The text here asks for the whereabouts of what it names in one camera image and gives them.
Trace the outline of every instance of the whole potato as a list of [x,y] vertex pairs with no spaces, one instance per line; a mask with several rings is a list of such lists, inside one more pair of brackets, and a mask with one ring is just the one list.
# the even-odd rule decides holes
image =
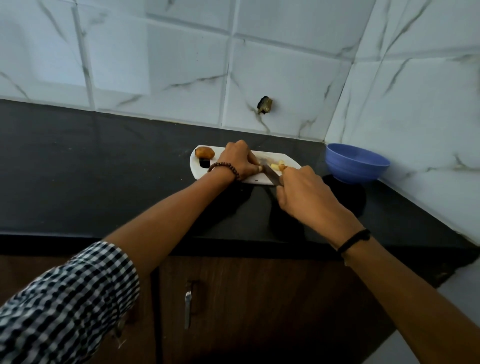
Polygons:
[[209,146],[200,146],[195,149],[195,156],[199,159],[212,159],[213,157],[215,157],[215,152]]

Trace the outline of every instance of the hand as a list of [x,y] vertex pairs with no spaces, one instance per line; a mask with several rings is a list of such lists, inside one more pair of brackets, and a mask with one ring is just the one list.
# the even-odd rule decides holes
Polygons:
[[260,163],[244,140],[228,143],[225,150],[218,157],[218,162],[227,162],[234,166],[240,175],[241,181],[261,171]]
[[282,179],[284,186],[276,188],[280,207],[324,236],[335,249],[364,229],[311,167],[288,167]]

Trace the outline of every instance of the purple plastic bowl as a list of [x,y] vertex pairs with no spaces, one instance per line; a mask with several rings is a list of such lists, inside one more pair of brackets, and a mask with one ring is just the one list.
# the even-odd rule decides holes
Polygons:
[[390,166],[380,154],[338,143],[327,145],[325,162],[336,179],[349,184],[374,181]]

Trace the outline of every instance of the checkered sleeve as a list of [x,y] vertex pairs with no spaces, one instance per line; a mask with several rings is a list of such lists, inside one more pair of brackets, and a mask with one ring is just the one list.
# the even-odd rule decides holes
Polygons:
[[95,243],[0,308],[0,362],[83,363],[138,294],[128,256],[113,244]]

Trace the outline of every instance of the backsplash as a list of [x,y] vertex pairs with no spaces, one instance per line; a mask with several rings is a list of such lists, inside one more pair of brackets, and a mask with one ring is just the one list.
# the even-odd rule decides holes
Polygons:
[[326,142],[392,161],[384,181],[480,243],[480,2],[377,0]]
[[322,141],[373,4],[3,0],[0,97]]

